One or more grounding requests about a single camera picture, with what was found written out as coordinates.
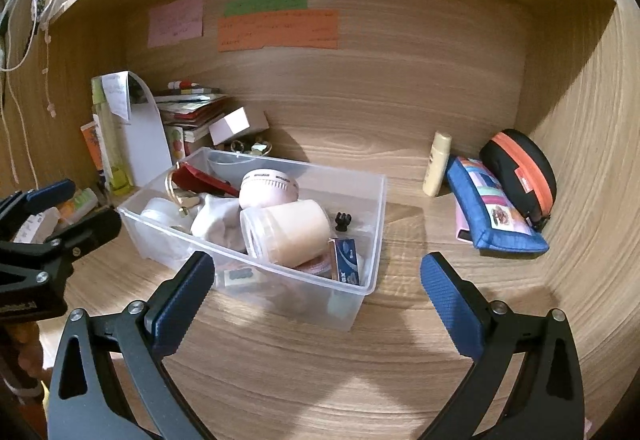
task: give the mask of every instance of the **orange sticky note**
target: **orange sticky note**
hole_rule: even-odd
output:
[[[265,46],[338,49],[338,10],[280,10],[218,19],[218,51]]]

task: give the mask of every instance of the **blue fabric pouch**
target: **blue fabric pouch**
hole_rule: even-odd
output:
[[[509,253],[549,250],[545,238],[527,224],[481,161],[451,156],[446,174],[476,248]]]

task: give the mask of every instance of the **bolt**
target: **bolt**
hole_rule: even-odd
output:
[[[84,315],[84,310],[82,310],[81,308],[76,308],[75,310],[72,310],[72,312],[69,314],[69,320],[78,321],[78,319],[80,319],[80,317],[82,317],[83,315]]]
[[[129,303],[129,306],[127,306],[127,311],[131,315],[135,315],[142,312],[144,307],[145,307],[144,301],[133,301],[132,303]]]
[[[551,315],[556,321],[562,322],[566,319],[566,315],[564,315],[564,312],[559,308],[551,310]]]
[[[507,303],[503,301],[491,301],[490,306],[494,314],[498,315],[505,315],[507,313],[507,310],[509,309]]]

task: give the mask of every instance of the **pink sticky note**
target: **pink sticky note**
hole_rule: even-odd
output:
[[[177,0],[149,10],[148,48],[202,37],[204,0]]]

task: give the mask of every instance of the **cream colored bottle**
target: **cream colored bottle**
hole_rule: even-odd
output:
[[[438,194],[444,178],[444,171],[447,168],[450,150],[451,135],[436,131],[427,163],[427,172],[425,172],[422,182],[422,190],[427,196],[434,197]]]

